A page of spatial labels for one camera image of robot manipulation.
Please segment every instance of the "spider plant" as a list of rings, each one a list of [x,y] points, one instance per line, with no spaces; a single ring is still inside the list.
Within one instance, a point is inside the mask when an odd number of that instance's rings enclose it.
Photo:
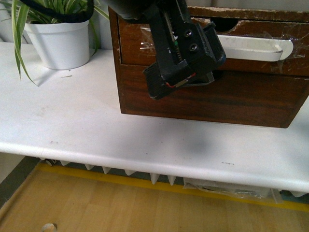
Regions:
[[[42,6],[53,9],[55,12],[60,14],[79,13],[87,8],[87,0],[35,0],[35,1],[41,4]],[[31,9],[19,0],[0,0],[0,3],[6,6],[12,18],[14,52],[19,77],[21,78],[21,67],[22,67],[29,80],[32,81],[21,56],[21,39],[24,32],[25,24],[26,23],[55,24],[63,22],[51,16],[44,15],[41,12],[38,12],[34,9]],[[94,10],[98,12],[101,16],[109,20],[109,16],[102,9],[100,9],[99,0],[95,0]],[[94,23],[91,19],[89,20],[89,24],[94,33],[95,38],[94,53],[96,53],[99,47],[98,36],[95,31]]]

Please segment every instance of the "black cable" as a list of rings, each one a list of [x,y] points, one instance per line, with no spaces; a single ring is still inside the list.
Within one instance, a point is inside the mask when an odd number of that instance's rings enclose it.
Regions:
[[[87,9],[73,14],[60,14],[55,12],[53,9],[44,7],[34,0],[20,0],[22,3],[28,7],[41,12],[42,14],[56,18],[64,23],[82,23],[89,20],[92,17],[94,11],[94,0],[87,0]]]

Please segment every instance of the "radiator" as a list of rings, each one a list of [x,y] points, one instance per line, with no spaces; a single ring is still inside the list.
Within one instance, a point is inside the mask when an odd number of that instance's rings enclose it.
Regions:
[[[56,163],[56,160],[53,160],[53,159],[42,159],[42,158],[40,158],[40,159],[41,159],[41,160],[45,160],[45,161],[46,161],[49,165],[51,165],[51,166],[54,165],[54,164]],[[60,160],[60,163],[61,163],[62,166],[66,166],[66,165],[69,164],[70,162]],[[84,164],[84,165],[85,165],[85,167],[86,167],[87,170],[91,170],[91,169],[94,167],[94,165],[90,165],[90,164]],[[107,174],[107,173],[110,171],[111,167],[102,167],[102,169],[103,169],[103,172],[104,172],[105,174]],[[128,169],[124,169],[124,171],[125,171],[125,173],[126,173],[128,176],[130,176],[130,175],[132,175],[133,173],[137,172],[137,171],[128,170]],[[160,174],[157,174],[157,173],[149,173],[149,175],[150,175],[150,179],[151,179],[152,184],[155,184],[155,183],[157,182],[159,176],[160,176]],[[173,175],[168,175],[168,179],[169,179],[170,185],[173,185],[174,182],[175,182],[176,177],[173,176]]]

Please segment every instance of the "white flower pot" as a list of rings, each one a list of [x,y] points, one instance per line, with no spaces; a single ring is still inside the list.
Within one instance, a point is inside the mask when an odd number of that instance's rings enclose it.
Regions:
[[[27,32],[44,66],[65,70],[89,61],[89,21],[83,23],[26,24]]]

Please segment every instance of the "screw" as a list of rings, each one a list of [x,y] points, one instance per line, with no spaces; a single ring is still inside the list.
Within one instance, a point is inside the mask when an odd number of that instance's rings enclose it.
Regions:
[[[192,31],[191,30],[186,30],[184,33],[185,37],[190,37],[192,35]]]
[[[189,47],[190,52],[195,52],[197,49],[198,45],[196,43],[191,44]]]

